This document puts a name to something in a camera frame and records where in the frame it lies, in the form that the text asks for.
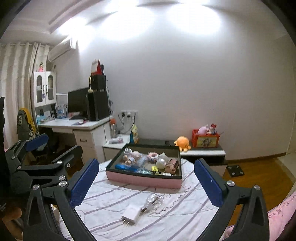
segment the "water bottle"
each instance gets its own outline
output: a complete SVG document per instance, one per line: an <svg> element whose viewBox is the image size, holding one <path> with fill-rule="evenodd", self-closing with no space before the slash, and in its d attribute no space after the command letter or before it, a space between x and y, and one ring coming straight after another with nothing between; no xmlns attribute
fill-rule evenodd
<svg viewBox="0 0 296 241"><path fill-rule="evenodd" d="M116 125L116 120L114 118L110 119L110 134L111 134L111 138L118 137L118 129Z"/></svg>

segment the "orange octopus plush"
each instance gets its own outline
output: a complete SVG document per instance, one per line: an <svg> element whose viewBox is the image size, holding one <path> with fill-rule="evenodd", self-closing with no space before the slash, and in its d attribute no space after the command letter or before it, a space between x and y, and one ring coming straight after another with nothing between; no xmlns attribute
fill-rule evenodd
<svg viewBox="0 0 296 241"><path fill-rule="evenodd" d="M179 137L174 144L180 148L180 151L187 152L191 149L191 146L189 145L189 140L187 137Z"/></svg>

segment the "yellow cloth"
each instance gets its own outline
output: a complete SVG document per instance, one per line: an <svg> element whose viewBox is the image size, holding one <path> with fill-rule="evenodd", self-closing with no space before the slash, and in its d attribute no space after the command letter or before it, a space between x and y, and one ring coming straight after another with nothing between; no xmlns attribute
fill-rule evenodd
<svg viewBox="0 0 296 241"><path fill-rule="evenodd" d="M35 127L35 124L34 124L34 121L33 121L33 118L30 114L30 111L27 109L27 108L21 108L20 110L23 110L25 113L26 113L26 116L27 116L27 120L28 120L28 124L31 125L32 127L32 131L33 133L35 134L36 133L36 127Z"/></svg>

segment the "black speaker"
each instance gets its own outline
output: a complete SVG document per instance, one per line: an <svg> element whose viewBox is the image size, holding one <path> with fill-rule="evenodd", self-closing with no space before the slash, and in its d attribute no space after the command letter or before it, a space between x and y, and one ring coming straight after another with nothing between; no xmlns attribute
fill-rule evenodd
<svg viewBox="0 0 296 241"><path fill-rule="evenodd" d="M87 116L89 121L99 121L109 116L106 91L94 91L87 94Z"/></svg>
<svg viewBox="0 0 296 241"><path fill-rule="evenodd" d="M91 88L97 91L106 91L106 76L99 74L91 76Z"/></svg>

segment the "white curtain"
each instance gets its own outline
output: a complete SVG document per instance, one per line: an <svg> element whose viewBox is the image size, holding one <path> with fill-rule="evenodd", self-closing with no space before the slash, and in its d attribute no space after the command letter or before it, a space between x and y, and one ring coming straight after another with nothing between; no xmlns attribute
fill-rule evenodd
<svg viewBox="0 0 296 241"><path fill-rule="evenodd" d="M9 148L17 140L17 113L20 108L31 109L31 81L39 64L44 63L49 52L49 45L34 44L0 44L0 96L4 102L4 147Z"/></svg>

